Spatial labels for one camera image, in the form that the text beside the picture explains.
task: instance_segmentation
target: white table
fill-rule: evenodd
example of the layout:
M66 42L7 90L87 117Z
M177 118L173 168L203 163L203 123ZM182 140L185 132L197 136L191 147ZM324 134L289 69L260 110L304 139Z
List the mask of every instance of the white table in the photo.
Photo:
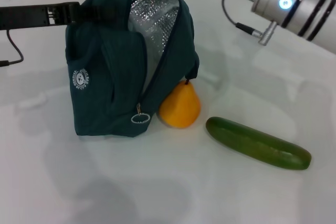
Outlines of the white table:
M75 134L65 27L11 31L25 61L0 69L0 223L336 222L336 56L280 28L262 47L225 19L221 0L185 1L201 59L193 81L201 116L185 130L154 118L134 139ZM227 6L238 22L268 25L247 0ZM5 32L0 52L18 58ZM293 172L224 148L206 133L210 116L295 142L312 164Z

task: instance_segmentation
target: insulated lunch bag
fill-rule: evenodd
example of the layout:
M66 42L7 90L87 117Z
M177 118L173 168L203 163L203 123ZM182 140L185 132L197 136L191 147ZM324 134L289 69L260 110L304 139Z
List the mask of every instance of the insulated lunch bag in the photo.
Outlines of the insulated lunch bag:
M78 135L134 137L183 78L197 76L193 20L183 0L86 0L114 22L71 24L66 59Z

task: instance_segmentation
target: green cucumber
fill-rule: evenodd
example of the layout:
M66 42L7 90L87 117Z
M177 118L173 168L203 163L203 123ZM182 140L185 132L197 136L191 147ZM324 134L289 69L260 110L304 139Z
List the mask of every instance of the green cucumber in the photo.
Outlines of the green cucumber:
M296 144L218 117L209 118L206 129L220 143L267 164L291 170L309 167L310 153Z

